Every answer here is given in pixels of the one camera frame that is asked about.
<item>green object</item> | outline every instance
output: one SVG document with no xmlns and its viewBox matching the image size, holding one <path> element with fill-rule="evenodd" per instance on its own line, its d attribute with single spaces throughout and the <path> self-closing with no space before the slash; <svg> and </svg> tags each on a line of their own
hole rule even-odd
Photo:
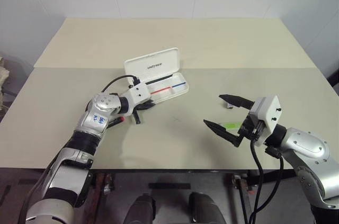
<svg viewBox="0 0 339 224">
<path fill-rule="evenodd" d="M 240 129 L 242 122 L 225 122 L 220 123 L 219 125 L 223 126 L 226 130 L 238 130 Z"/>
</svg>

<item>open case lid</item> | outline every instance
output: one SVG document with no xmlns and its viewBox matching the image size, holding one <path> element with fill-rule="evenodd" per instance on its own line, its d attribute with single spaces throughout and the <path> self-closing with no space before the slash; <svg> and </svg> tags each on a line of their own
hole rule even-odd
<svg viewBox="0 0 339 224">
<path fill-rule="evenodd" d="M 125 73 L 137 76 L 141 82 L 149 82 L 169 76 L 180 69 L 178 48 L 170 48 L 124 62 Z"/>
</svg>

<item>red stripe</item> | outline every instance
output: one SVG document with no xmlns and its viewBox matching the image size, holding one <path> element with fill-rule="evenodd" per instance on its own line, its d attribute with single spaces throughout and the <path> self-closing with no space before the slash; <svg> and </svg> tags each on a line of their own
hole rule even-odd
<svg viewBox="0 0 339 224">
<path fill-rule="evenodd" d="M 170 89 L 170 88 L 171 88 L 171 87 L 162 88 L 162 89 L 160 89 L 160 90 L 157 90 L 157 91 L 155 91 L 155 92 L 152 92 L 151 94 L 158 93 L 158 92 L 161 92 L 161 91 L 163 91 L 163 90 Z"/>
</svg>

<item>blue stripe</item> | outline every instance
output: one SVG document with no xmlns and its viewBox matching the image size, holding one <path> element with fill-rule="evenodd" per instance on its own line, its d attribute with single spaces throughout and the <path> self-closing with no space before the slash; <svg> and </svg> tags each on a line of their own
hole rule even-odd
<svg viewBox="0 0 339 224">
<path fill-rule="evenodd" d="M 177 87 L 177 86 L 184 85 L 184 84 L 186 84 L 186 82 L 182 82 L 182 83 L 180 83 L 180 84 L 173 85 L 172 88 L 175 88 L 175 87 Z"/>
</svg>

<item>beige tabletop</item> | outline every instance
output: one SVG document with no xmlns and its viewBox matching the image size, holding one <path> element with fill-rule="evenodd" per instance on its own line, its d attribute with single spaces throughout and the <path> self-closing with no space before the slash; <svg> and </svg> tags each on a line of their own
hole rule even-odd
<svg viewBox="0 0 339 224">
<path fill-rule="evenodd" d="M 0 123 L 0 167 L 44 168 L 69 139 L 88 100 L 122 69 L 35 68 Z M 314 131 L 339 160 L 339 98 L 317 68 L 183 69 L 185 95 L 140 112 L 107 131 L 94 168 L 256 169 L 244 139 L 239 148 L 203 123 L 239 122 L 245 109 L 227 110 L 219 94 L 250 100 L 278 95 L 286 127 Z M 112 91 L 126 89 L 121 80 Z M 279 163 L 257 148 L 265 169 Z"/>
<path fill-rule="evenodd" d="M 280 19 L 66 19 L 35 67 L 122 68 L 178 47 L 181 68 L 314 68 Z"/>
</svg>

